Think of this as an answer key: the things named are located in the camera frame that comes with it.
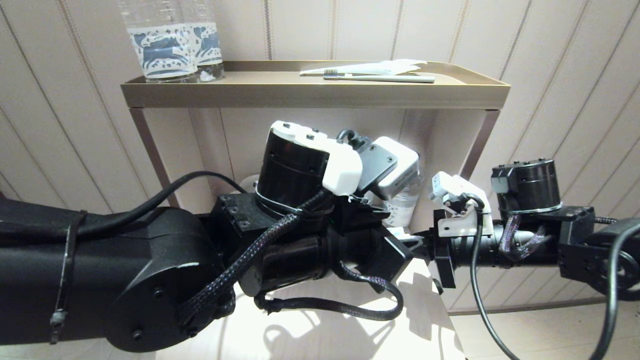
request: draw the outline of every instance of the water bottle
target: water bottle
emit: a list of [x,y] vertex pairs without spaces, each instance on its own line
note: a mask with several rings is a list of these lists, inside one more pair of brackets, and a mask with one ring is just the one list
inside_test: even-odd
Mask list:
[[212,81],[224,76],[218,29],[213,17],[212,0],[180,0],[191,36],[191,51],[198,66],[200,81]]
[[118,0],[142,73],[149,82],[180,81],[196,71],[178,0]]
[[382,222],[389,227],[408,227],[413,210],[418,203],[424,177],[419,174],[411,180],[393,199],[382,202],[383,209],[390,213]]

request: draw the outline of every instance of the blue and white label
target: blue and white label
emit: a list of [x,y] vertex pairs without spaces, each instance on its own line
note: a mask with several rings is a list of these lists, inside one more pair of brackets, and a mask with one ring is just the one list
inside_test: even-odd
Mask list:
[[189,26],[173,24],[128,31],[146,78],[171,78],[196,72]]
[[196,65],[214,65],[222,62],[218,29],[215,22],[192,22],[188,25],[191,33],[191,51]]

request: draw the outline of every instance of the white toothbrush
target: white toothbrush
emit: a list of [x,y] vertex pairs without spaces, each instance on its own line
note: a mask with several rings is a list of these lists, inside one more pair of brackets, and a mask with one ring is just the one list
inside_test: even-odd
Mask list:
[[433,76],[413,76],[413,75],[358,75],[340,76],[338,70],[327,69],[324,71],[325,80],[360,80],[360,81],[393,81],[398,83],[433,83],[436,78]]

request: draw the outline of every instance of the screw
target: screw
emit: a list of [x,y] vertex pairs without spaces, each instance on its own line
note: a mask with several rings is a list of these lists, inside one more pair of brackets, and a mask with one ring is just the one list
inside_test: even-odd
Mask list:
[[164,290],[161,287],[157,287],[154,289],[153,298],[154,300],[158,300],[164,296]]
[[143,334],[144,332],[142,332],[141,329],[138,329],[131,334],[131,337],[133,338],[133,341],[140,341],[140,339],[142,339]]

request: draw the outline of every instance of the white table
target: white table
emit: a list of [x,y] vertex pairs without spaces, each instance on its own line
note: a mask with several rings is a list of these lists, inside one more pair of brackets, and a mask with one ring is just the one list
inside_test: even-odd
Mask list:
[[[157,360],[199,359],[442,359],[464,360],[462,346],[426,264],[414,259],[397,285],[403,312],[391,322],[330,311],[282,311],[269,316],[236,288],[236,311],[198,336],[157,352]],[[332,275],[275,292],[339,300],[369,309],[390,309],[388,293]]]

